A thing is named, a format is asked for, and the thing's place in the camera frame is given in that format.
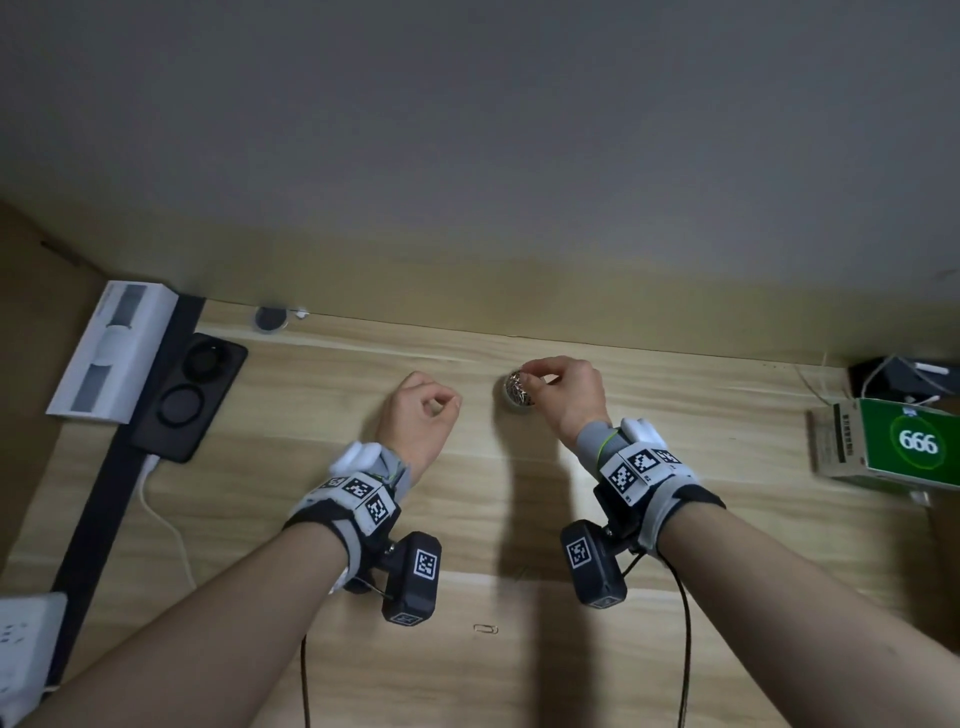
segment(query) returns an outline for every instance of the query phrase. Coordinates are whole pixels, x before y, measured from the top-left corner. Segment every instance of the hand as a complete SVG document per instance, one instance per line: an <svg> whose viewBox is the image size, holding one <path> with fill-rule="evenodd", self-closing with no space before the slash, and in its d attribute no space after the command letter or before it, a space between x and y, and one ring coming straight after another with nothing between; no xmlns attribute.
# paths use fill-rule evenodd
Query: hand
<svg viewBox="0 0 960 728"><path fill-rule="evenodd" d="M576 450L577 435L586 425L598 420L610 424L603 378L588 361L550 356L528 361L520 372L520 384L534 406L571 450ZM545 382L541 377L547 375L557 378Z"/></svg>
<svg viewBox="0 0 960 728"><path fill-rule="evenodd" d="M434 411L433 402L441 408ZM437 459L460 415L463 398L423 372L413 372L387 398L376 441L410 467L411 484Z"/></svg>

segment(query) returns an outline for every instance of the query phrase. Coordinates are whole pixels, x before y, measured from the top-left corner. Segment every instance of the black cable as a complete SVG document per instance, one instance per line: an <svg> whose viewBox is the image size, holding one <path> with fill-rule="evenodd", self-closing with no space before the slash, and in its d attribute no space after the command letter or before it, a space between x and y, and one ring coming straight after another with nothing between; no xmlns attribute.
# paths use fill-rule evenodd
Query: black cable
<svg viewBox="0 0 960 728"><path fill-rule="evenodd" d="M663 559L663 563L666 564L666 567L670 569L670 573L673 574L673 578L677 581L677 589L680 590L680 598L684 601L684 619L686 621L686 649L684 651L684 686L680 692L680 713L677 715L677 728L684 728L684 723L686 722L686 697L690 692L690 653L693 651L693 634L690 628L690 604L686 600L686 589L684 589L684 582L680 580L680 575L677 573L677 570L673 568L673 565L663 558L663 554L660 555L660 558Z"/></svg>
<svg viewBox="0 0 960 728"><path fill-rule="evenodd" d="M630 562L630 566L627 567L626 569L624 569L624 570L623 570L623 573L621 573L620 575L623 576L624 578L626 578L626 577L627 577L627 574L630 573L630 571L633 569L633 567L636 566L636 562L640 560L640 556L642 556L642 555L643 555L642 553L638 554L638 555L636 556L636 559L634 559L632 562Z"/></svg>
<svg viewBox="0 0 960 728"><path fill-rule="evenodd" d="M310 728L310 695L306 689L306 635L300 643L300 688L303 690L303 725Z"/></svg>

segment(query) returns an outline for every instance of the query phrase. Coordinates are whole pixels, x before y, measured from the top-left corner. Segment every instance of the cardboard box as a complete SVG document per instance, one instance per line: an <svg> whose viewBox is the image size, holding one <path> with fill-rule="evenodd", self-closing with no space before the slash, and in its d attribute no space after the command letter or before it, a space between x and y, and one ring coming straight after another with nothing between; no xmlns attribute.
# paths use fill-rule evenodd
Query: cardboard box
<svg viewBox="0 0 960 728"><path fill-rule="evenodd" d="M960 491L960 417L886 400L814 410L818 474L893 492Z"/></svg>

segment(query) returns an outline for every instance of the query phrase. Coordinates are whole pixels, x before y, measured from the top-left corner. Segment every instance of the forearm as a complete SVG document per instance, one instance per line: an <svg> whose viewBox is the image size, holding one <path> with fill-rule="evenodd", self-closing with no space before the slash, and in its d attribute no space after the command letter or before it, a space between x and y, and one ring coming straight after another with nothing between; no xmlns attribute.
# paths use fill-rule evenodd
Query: forearm
<svg viewBox="0 0 960 728"><path fill-rule="evenodd" d="M25 725L248 725L346 564L326 527L291 526L64 685Z"/></svg>
<svg viewBox="0 0 960 728"><path fill-rule="evenodd" d="M690 503L660 553L794 726L952 726L960 660L819 567Z"/></svg>

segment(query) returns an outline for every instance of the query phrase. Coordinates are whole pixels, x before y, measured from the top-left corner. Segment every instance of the wall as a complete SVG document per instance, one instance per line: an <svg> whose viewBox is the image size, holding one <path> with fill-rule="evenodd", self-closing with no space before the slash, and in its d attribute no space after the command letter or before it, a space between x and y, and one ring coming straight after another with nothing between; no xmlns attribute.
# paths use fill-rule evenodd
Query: wall
<svg viewBox="0 0 960 728"><path fill-rule="evenodd" d="M920 352L960 310L958 20L894 0L6 4L0 195L105 268L247 303ZM575 322L582 290L599 310Z"/></svg>
<svg viewBox="0 0 960 728"><path fill-rule="evenodd" d="M0 205L0 570L60 434L44 411L105 281L43 240Z"/></svg>

